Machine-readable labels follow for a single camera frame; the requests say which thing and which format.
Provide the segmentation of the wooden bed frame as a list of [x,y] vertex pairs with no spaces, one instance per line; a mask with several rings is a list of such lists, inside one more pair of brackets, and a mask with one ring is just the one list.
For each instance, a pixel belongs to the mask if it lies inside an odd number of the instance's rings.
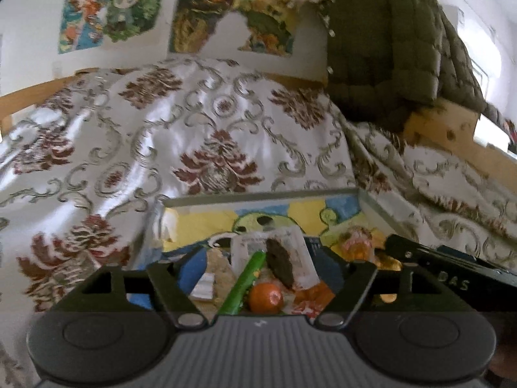
[[[12,115],[31,105],[44,102],[65,86],[96,68],[77,70],[73,75],[39,83],[1,97],[1,131],[12,128]],[[482,175],[505,188],[516,191],[516,158],[487,143],[475,140],[479,116],[467,108],[445,99],[433,108],[422,108],[406,121],[401,137],[412,146],[429,146],[446,150],[466,161]]]

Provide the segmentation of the white labelled snack packet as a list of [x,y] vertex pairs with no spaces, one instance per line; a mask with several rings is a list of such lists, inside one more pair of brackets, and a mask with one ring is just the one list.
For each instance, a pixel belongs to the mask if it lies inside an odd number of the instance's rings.
[[230,243],[230,263],[236,276],[241,274],[251,256],[258,251],[266,254],[265,267],[284,288],[296,292],[320,283],[298,226],[234,236]]

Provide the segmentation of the yellow green landscape poster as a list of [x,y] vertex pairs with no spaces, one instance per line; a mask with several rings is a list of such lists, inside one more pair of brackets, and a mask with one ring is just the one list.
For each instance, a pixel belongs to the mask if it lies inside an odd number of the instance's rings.
[[177,0],[168,50],[289,57],[298,24],[291,0]]

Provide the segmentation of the gold foil snack packet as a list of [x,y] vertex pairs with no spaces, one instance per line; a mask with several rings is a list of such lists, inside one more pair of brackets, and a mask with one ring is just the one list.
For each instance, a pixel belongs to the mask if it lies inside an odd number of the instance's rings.
[[[399,260],[388,256],[385,250],[382,248],[376,248],[374,250],[375,264],[380,270],[400,272],[402,270],[402,263]],[[395,293],[391,294],[380,294],[380,299],[386,303],[391,304],[397,299]]]

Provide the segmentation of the green stick snack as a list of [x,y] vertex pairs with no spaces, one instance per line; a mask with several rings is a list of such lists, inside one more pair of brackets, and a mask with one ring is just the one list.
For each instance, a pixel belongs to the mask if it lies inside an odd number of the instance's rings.
[[256,251],[250,257],[223,305],[221,305],[218,310],[218,315],[235,315],[239,313],[243,305],[245,294],[260,275],[260,270],[264,263],[266,263],[266,253],[264,251]]

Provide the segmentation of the olive quilted jacket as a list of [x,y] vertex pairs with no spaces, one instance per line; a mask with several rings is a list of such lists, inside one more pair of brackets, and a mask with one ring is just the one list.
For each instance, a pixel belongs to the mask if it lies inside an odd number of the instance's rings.
[[347,120],[399,133],[443,98],[503,125],[438,0],[330,0],[321,13],[327,92]]

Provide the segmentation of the beige cracker packet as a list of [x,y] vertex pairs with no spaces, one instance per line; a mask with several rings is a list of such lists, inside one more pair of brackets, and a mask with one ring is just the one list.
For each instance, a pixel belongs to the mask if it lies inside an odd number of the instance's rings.
[[237,278],[222,250],[210,249],[207,260],[206,272],[189,298],[207,319],[212,319],[224,304]]

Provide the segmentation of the anime character poster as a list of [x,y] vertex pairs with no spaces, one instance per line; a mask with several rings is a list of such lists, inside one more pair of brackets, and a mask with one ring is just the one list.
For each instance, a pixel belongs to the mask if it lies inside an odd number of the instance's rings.
[[163,0],[64,0],[58,53],[154,41]]

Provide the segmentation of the orange snack packet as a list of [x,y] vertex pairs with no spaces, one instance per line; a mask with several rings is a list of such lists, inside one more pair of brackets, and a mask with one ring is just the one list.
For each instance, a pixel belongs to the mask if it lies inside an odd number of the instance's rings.
[[305,236],[304,240],[320,282],[295,294],[291,314],[306,315],[309,320],[315,320],[342,290],[342,266],[345,262],[363,260],[376,263],[374,249],[385,238],[382,236],[375,240],[367,228],[352,226],[338,236],[332,247],[324,246],[320,237]]

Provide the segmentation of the grey metal tray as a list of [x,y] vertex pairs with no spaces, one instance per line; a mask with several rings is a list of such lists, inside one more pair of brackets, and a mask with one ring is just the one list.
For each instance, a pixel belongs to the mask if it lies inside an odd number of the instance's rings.
[[[218,248],[230,261],[230,243],[234,236],[245,233],[276,230],[298,226],[303,236],[320,237],[324,246],[332,247],[340,234],[352,226],[370,230],[375,240],[391,234],[417,237],[407,224],[396,221],[367,194],[354,191],[343,193],[252,198],[209,202],[199,200],[182,206],[160,205],[152,216],[152,234],[141,250],[135,267],[144,270],[149,264],[167,257],[182,257],[198,246],[205,249]],[[377,248],[384,249],[385,240]],[[283,309],[276,315],[291,314],[295,294],[281,284],[263,265],[260,275],[251,288],[260,283],[275,284],[282,292]],[[245,294],[239,314],[253,314]]]

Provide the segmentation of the white air conditioner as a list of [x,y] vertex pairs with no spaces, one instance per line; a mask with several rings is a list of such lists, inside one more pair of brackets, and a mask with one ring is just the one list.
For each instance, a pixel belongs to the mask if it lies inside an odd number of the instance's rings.
[[443,11],[470,51],[494,45],[493,38],[488,30],[475,18],[468,17],[459,7],[443,5]]

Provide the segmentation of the orange tangerine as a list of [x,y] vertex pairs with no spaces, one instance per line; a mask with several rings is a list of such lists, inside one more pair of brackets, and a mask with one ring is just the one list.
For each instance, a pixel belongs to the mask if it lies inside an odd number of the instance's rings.
[[249,309],[254,314],[278,314],[284,306],[281,290],[272,283],[260,283],[251,288]]

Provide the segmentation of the white floral bedspread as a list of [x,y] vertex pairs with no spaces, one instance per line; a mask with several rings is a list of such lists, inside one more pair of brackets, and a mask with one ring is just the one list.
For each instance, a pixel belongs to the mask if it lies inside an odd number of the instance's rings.
[[131,266],[157,201],[363,188],[412,239],[516,267],[516,197],[459,158],[355,124],[324,93],[231,60],[84,75],[1,143],[1,384],[26,331],[103,265]]

